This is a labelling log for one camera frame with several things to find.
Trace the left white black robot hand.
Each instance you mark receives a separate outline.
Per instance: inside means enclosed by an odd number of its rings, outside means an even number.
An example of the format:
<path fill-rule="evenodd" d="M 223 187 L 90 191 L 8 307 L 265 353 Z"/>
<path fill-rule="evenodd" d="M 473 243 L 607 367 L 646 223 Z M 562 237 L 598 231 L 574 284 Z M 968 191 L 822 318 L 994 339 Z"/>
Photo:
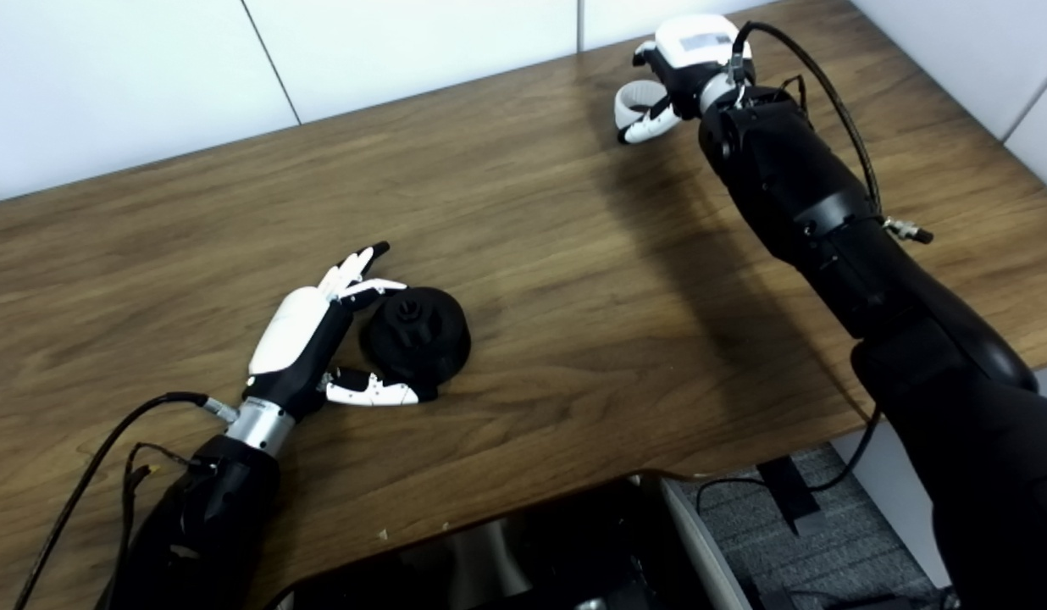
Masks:
<path fill-rule="evenodd" d="M 405 283 L 367 278 L 373 262 L 389 247 L 380 241 L 361 248 L 331 266 L 317 285 L 284 298 L 250 359 L 226 439 L 275 457 L 292 429 L 325 404 L 396 407 L 435 401 L 435 387 L 331 364 L 358 310 L 407 289 Z"/>

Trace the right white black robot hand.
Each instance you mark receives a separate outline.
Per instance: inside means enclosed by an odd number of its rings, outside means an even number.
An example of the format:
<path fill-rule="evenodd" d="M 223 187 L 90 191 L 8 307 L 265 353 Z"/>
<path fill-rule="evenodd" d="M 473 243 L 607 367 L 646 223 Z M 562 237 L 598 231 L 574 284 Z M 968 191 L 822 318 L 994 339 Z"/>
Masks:
<path fill-rule="evenodd" d="M 651 141 L 710 108 L 744 107 L 753 78 L 752 51 L 723 15 L 695 13 L 664 20 L 640 43 L 634 67 L 654 80 L 634 80 L 617 91 L 615 125 L 621 144 Z"/>

